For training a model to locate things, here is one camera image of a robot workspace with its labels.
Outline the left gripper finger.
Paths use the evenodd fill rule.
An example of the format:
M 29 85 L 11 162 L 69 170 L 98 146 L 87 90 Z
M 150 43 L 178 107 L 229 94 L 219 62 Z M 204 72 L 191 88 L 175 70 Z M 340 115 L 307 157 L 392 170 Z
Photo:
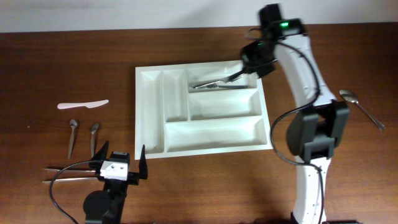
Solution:
M 102 148 L 93 156 L 94 161 L 103 161 L 106 159 L 109 148 L 109 141 L 106 141 Z
M 142 180 L 148 179 L 148 167 L 146 162 L 146 147 L 142 146 L 141 155 L 139 159 L 139 178 Z

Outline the long metal fork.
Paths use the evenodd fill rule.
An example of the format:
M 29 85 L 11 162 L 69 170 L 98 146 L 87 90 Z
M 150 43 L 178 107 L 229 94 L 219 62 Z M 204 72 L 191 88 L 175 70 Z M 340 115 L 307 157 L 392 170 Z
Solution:
M 199 86 L 195 87 L 195 89 L 247 89 L 247 88 L 253 88 L 253 86 L 250 85 L 219 85 L 219 84 L 210 84 L 210 85 L 205 85 L 205 86 Z

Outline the short metal fork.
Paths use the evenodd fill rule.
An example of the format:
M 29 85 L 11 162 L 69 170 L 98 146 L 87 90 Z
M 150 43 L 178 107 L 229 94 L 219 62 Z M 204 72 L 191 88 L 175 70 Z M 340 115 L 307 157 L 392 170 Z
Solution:
M 218 88 L 221 84 L 226 84 L 223 80 L 208 80 L 205 82 L 196 82 L 189 84 L 189 87 L 193 89 L 200 89 L 200 88 Z

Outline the metal serving tongs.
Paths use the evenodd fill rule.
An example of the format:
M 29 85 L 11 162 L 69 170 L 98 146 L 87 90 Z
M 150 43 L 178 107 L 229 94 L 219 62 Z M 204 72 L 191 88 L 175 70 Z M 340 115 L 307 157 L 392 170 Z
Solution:
M 61 169 L 56 169 L 56 168 L 44 168 L 46 171 L 61 171 Z M 72 169 L 72 170 L 66 170 L 66 172 L 71 172 L 71 173 L 89 173 L 89 174 L 94 174 L 94 170 L 82 170 L 82 169 Z M 60 178 L 56 179 L 55 182 L 72 182 L 72 181 L 80 181 L 80 180 L 95 180 L 97 177 L 95 176 L 83 176 L 83 177 L 66 177 L 66 178 Z M 48 180 L 43 180 L 43 184 L 50 184 L 51 179 Z

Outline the metal tablespoon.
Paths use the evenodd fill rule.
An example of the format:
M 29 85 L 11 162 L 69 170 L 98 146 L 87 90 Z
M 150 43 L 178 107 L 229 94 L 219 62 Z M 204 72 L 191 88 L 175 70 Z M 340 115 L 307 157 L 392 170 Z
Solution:
M 355 93 L 353 93 L 350 90 L 340 90 L 339 95 L 344 99 L 345 101 L 348 101 L 350 103 L 355 104 L 364 114 L 366 114 L 369 119 L 381 130 L 385 130 L 385 126 L 376 118 L 374 117 L 367 109 L 365 109 L 361 104 L 359 103 L 359 98 L 356 96 Z

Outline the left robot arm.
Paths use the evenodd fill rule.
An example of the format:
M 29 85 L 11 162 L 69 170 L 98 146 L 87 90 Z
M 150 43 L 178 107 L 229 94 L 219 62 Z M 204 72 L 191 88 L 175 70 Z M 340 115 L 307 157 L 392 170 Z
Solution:
M 89 163 L 104 186 L 86 197 L 83 203 L 85 223 L 120 223 L 128 187 L 148 179 L 145 147 L 141 149 L 138 172 L 129 171 L 130 154 L 127 152 L 113 151 L 106 157 L 108 147 L 106 141 Z

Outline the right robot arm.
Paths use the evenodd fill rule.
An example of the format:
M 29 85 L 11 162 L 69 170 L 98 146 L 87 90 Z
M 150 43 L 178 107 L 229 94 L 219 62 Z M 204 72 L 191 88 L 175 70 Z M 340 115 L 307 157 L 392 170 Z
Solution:
M 325 190 L 328 168 L 340 145 L 349 116 L 348 105 L 329 90 L 312 54 L 308 32 L 299 18 L 285 19 L 278 4 L 259 11 L 260 36 L 240 53 L 243 67 L 223 79 L 244 74 L 262 78 L 282 67 L 295 108 L 270 127 L 272 149 L 297 171 L 297 198 L 291 223 L 326 223 Z

